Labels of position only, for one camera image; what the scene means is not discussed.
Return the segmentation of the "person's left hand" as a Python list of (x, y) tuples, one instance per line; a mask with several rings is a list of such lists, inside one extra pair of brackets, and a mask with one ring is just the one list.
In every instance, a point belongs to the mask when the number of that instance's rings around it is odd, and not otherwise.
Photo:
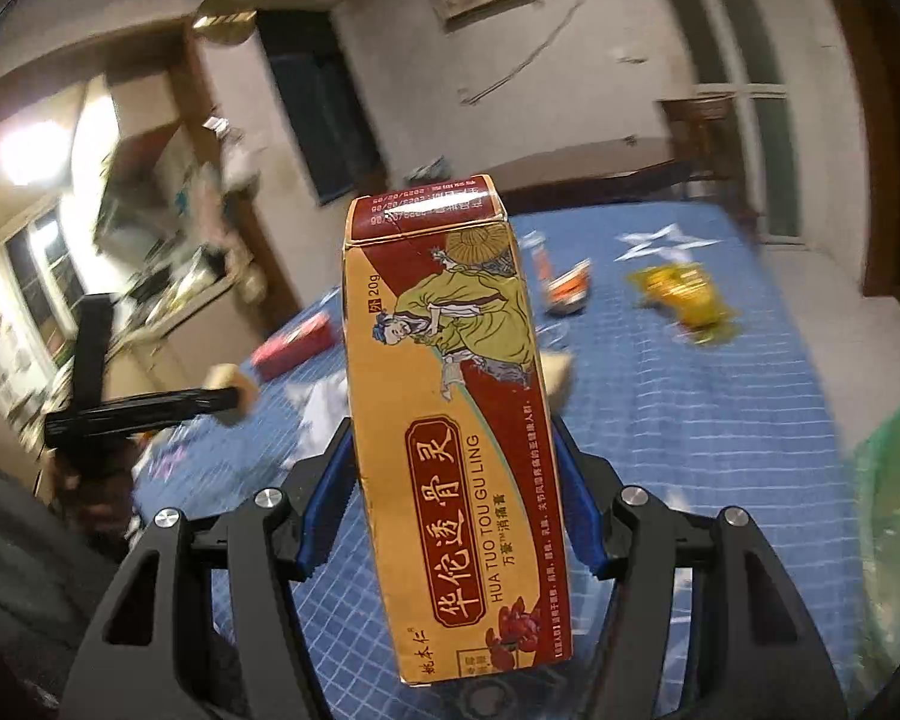
[(133, 518), (133, 466), (138, 458), (133, 439), (84, 444), (74, 458), (55, 452), (50, 478), (64, 520), (84, 536), (123, 538)]

